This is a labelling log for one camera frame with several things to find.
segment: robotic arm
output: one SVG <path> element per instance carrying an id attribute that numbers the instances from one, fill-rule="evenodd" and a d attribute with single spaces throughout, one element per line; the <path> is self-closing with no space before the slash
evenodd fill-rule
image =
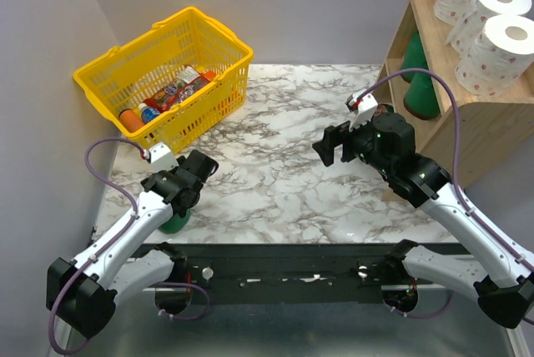
<path id="1" fill-rule="evenodd" d="M 187 158 L 174 159 L 171 150 L 163 143 L 149 150 L 148 160 L 158 172 L 141 182 L 144 191 L 137 200 L 138 214 L 132 226 L 99 258 L 95 257 L 95 251 L 117 236 L 135 215 L 130 209 L 96 243 L 70 261 L 56 259 L 48 268 L 46 305 L 52 309 L 62 287 L 83 269 L 86 261 L 93 261 L 79 273 L 57 312 L 87 339 L 103 329 L 115 308 L 129 296 L 165 281 L 173 271 L 184 267 L 184 256 L 165 244 L 131 264 L 125 263 L 154 230 L 175 214 L 184 217 L 186 211 L 198 203 L 200 190 L 219 166 L 197 150 Z"/>
<path id="2" fill-rule="evenodd" d="M 522 263 L 534 262 L 534 254 L 510 239 L 474 205 L 469 210 L 462 206 L 450 175 L 435 161 L 416 153 L 414 129 L 401 115 L 373 117 L 375 99 L 367 94 L 358 101 L 359 95 L 355 93 L 347 102 L 356 118 L 328 127 L 323 139 L 313 145 L 325 166 L 334 162 L 334 150 L 342 145 L 342 162 L 359 158 L 377 169 L 396 194 L 441 223 L 479 263 L 468 264 L 403 240 L 378 264 L 360 267 L 359 275 L 382 284 L 398 283 L 406 276 L 428 279 L 477 300 L 495 322 L 516 328 L 534 305 L 534 274 Z M 475 211 L 489 230 L 473 219 Z M 521 257 L 512 255 L 510 248 Z"/>

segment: marble tabletop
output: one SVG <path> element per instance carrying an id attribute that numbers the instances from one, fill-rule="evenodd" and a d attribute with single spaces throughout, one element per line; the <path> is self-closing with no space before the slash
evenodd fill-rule
<path id="1" fill-rule="evenodd" d="M 219 171 L 177 234 L 155 231 L 148 243 L 453 242 L 409 204 L 383 202 L 386 184 L 358 160 L 326 168 L 311 144 L 349 118 L 345 100 L 375 81 L 376 65 L 251 65 L 245 104 L 183 150 L 197 148 Z M 111 179 L 138 194 L 150 174 L 131 146 L 118 146 Z M 95 237 L 128 209 L 108 189 Z"/>

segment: snack package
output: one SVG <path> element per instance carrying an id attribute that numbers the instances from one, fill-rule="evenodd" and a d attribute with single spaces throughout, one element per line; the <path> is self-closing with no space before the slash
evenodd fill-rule
<path id="1" fill-rule="evenodd" d="M 213 71 L 198 73 L 193 67 L 187 66 L 171 83 L 159 90 L 144 102 L 150 107 L 158 109 L 161 113 L 169 111 L 176 103 L 182 103 L 208 84 L 216 74 Z"/>

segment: shelf board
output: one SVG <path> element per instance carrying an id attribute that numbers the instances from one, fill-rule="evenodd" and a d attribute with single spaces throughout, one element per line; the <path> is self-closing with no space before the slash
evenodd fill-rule
<path id="1" fill-rule="evenodd" d="M 385 61 L 385 69 L 387 74 L 389 75 L 397 72 L 401 69 L 401 65 L 401 58 L 387 58 Z M 441 117 L 438 116 L 436 118 L 424 121 L 414 117 L 411 113 L 406 111 L 403 100 L 404 96 L 406 96 L 406 93 L 408 93 L 409 88 L 410 84 L 405 82 L 400 76 L 390 80 L 391 102 L 395 107 L 395 111 L 402 115 L 406 119 L 406 122 L 408 122 L 416 130 L 416 148 L 419 152 L 424 147 L 429 135 Z"/>
<path id="2" fill-rule="evenodd" d="M 457 81 L 455 69 L 458 65 L 458 53 L 450 46 L 445 45 L 446 38 L 452 26 L 442 22 L 434 15 L 434 3 L 436 0 L 411 0 L 417 27 L 421 35 L 423 48 L 425 49 L 426 61 L 431 71 L 441 76 L 451 87 L 456 101 L 462 105 L 466 103 L 534 103 L 534 64 L 528 72 L 522 75 L 514 86 L 500 97 L 476 96 L 465 90 Z M 440 105 L 441 113 L 451 106 L 451 101 L 439 83 L 434 81 L 436 96 Z"/>

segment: cable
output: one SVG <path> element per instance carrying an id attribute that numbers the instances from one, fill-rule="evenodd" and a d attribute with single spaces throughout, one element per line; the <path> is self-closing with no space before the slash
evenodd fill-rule
<path id="1" fill-rule="evenodd" d="M 63 298 L 65 297 L 65 294 L 68 292 L 70 287 L 73 285 L 74 282 L 80 277 L 81 274 L 87 269 L 91 264 L 93 264 L 97 259 L 98 256 L 103 254 L 110 246 L 112 246 L 120 237 L 126 233 L 128 229 L 134 224 L 135 217 L 138 213 L 138 205 L 135 201 L 135 198 L 130 194 L 126 189 L 123 189 L 122 187 L 118 186 L 117 184 L 114 184 L 109 179 L 105 178 L 102 174 L 98 173 L 93 166 L 91 165 L 89 161 L 89 155 L 93 151 L 93 149 L 98 146 L 101 143 L 107 143 L 107 142 L 122 142 L 122 143 L 128 143 L 133 145 L 135 148 L 137 148 L 140 153 L 141 157 L 145 158 L 146 155 L 145 150 L 135 142 L 132 142 L 131 140 L 127 140 L 126 138 L 102 138 L 96 143 L 93 143 L 88 147 L 88 149 L 85 151 L 84 161 L 85 166 L 87 167 L 88 171 L 99 181 L 107 184 L 108 186 L 112 187 L 113 189 L 118 190 L 124 197 L 126 197 L 129 202 L 132 204 L 133 214 L 130 216 L 130 219 L 128 222 L 123 226 L 122 229 L 120 229 L 117 234 L 115 234 L 104 246 L 102 246 L 100 249 L 96 250 L 94 254 L 87 260 L 85 263 L 82 264 L 82 266 L 74 273 L 74 275 L 67 281 L 67 283 L 61 288 L 59 291 L 58 297 L 53 302 L 53 306 L 50 309 L 50 315 L 48 316 L 48 340 L 50 342 L 50 345 L 52 346 L 53 350 L 60 354 L 60 355 L 72 355 L 76 354 L 80 350 L 82 350 L 88 343 L 88 339 L 86 339 L 80 346 L 78 346 L 76 349 L 63 349 L 57 342 L 56 336 L 54 333 L 54 327 L 56 324 L 56 315 L 58 313 L 58 308 L 61 302 L 63 301 Z"/>
<path id="2" fill-rule="evenodd" d="M 400 71 L 397 71 L 395 73 L 392 73 L 391 75 L 386 76 L 385 78 L 382 78 L 372 86 L 370 86 L 367 90 L 365 90 L 358 98 L 356 99 L 356 102 L 358 103 L 361 101 L 361 99 L 366 96 L 369 93 L 372 93 L 375 91 L 379 86 L 389 82 L 392 78 L 395 78 L 399 75 L 402 75 L 403 73 L 424 73 L 432 78 L 434 78 L 446 91 L 447 95 L 449 96 L 449 99 L 451 100 L 451 106 L 452 106 L 452 112 L 454 114 L 454 153 L 452 155 L 452 186 L 455 190 L 456 197 L 458 198 L 458 201 L 461 203 L 461 205 L 466 209 L 467 212 L 469 212 L 469 215 L 473 217 L 473 219 L 487 232 L 489 233 L 499 244 L 505 248 L 511 255 L 513 255 L 516 258 L 517 262 L 520 262 L 523 264 L 527 269 L 529 269 L 531 272 L 534 272 L 534 265 L 529 263 L 525 257 L 516 251 L 512 245 L 507 243 L 493 228 L 488 225 L 484 219 L 479 217 L 475 211 L 472 211 L 472 207 L 466 202 L 464 199 L 464 196 L 461 191 L 460 182 L 458 180 L 458 165 L 460 163 L 460 110 L 458 109 L 458 104 L 456 103 L 456 100 L 454 98 L 454 94 L 445 83 L 445 81 L 440 78 L 438 75 L 433 73 L 432 71 L 429 71 L 428 69 L 423 68 L 407 68 L 407 69 L 401 69 Z"/>
<path id="3" fill-rule="evenodd" d="M 412 318 L 412 319 L 430 319 L 430 318 L 435 318 L 435 317 L 439 317 L 440 315 L 442 315 L 443 313 L 445 313 L 452 305 L 452 299 L 454 298 L 454 292 L 451 292 L 451 297 L 449 297 L 449 299 L 447 300 L 447 302 L 445 303 L 445 305 L 443 307 L 441 307 L 440 309 L 438 309 L 437 311 L 434 311 L 433 313 L 428 313 L 428 314 L 412 314 L 412 313 L 405 313 L 403 311 L 399 311 L 398 309 L 396 309 L 395 307 L 392 307 L 391 308 L 391 312 L 396 312 L 398 315 L 401 315 L 405 318 Z"/>
<path id="4" fill-rule="evenodd" d="M 190 317 L 184 317 L 182 316 L 181 314 L 187 310 L 189 308 L 189 306 L 187 306 L 184 311 L 182 311 L 180 313 L 180 315 L 174 315 L 174 314 L 169 314 L 167 311 L 165 311 L 164 309 L 160 309 L 159 312 L 158 312 L 158 315 L 163 315 L 165 317 L 169 317 L 171 319 L 176 319 L 178 321 L 195 321 L 196 319 L 200 319 L 202 317 L 204 317 L 208 312 L 209 312 L 209 307 L 211 306 L 211 298 L 209 297 L 209 294 L 208 292 L 206 292 L 205 289 L 202 289 L 200 286 L 196 285 L 196 284 L 181 284 L 181 283 L 176 283 L 176 282 L 161 282 L 160 284 L 157 284 L 156 287 L 170 287 L 170 288 L 188 288 L 188 289 L 194 289 L 194 290 L 198 290 L 200 293 L 202 293 L 204 295 L 204 297 L 206 298 L 206 305 L 204 306 L 204 309 L 200 312 L 200 314 L 197 314 L 197 315 L 192 315 Z"/>

